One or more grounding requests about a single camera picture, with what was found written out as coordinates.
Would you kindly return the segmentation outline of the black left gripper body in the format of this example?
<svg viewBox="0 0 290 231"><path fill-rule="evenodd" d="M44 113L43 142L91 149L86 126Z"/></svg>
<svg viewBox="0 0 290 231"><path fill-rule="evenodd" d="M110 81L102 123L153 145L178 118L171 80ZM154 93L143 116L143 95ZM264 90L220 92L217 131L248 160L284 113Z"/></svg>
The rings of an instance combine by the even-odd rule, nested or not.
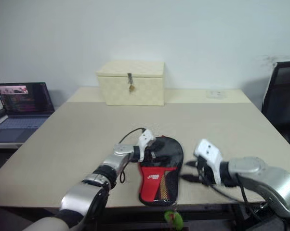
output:
<svg viewBox="0 0 290 231"><path fill-rule="evenodd" d="M156 141L151 146L146 147L144 156L144 165L156 163L159 161L157 152L161 149L161 142Z"/></svg>

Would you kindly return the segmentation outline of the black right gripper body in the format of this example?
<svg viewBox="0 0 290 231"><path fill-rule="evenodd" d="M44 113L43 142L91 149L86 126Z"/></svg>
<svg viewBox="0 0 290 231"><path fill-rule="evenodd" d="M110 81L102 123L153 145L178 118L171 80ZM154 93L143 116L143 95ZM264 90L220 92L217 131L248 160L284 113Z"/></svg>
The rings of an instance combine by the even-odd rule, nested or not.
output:
<svg viewBox="0 0 290 231"><path fill-rule="evenodd" d="M196 167L198 170L198 176L196 183L201 183L203 185L209 186L209 185L215 185L215 179L213 170L210 166L207 165L207 160L203 157L199 156L197 157L197 163Z"/></svg>

